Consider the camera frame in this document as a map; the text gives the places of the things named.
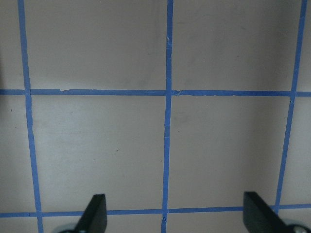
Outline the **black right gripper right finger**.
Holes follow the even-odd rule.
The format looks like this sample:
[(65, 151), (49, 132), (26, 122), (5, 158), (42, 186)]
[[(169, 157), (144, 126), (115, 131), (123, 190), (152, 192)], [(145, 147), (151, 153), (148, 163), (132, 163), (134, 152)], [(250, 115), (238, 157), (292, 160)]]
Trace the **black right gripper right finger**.
[(294, 233), (256, 192), (244, 192), (242, 217), (249, 233)]

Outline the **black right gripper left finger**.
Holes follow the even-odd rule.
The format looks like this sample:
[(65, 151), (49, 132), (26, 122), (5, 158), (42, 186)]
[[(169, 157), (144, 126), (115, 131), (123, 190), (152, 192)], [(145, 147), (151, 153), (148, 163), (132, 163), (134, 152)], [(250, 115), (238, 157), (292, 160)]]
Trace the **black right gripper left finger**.
[(104, 233), (107, 228), (105, 194), (95, 194), (79, 219), (74, 233)]

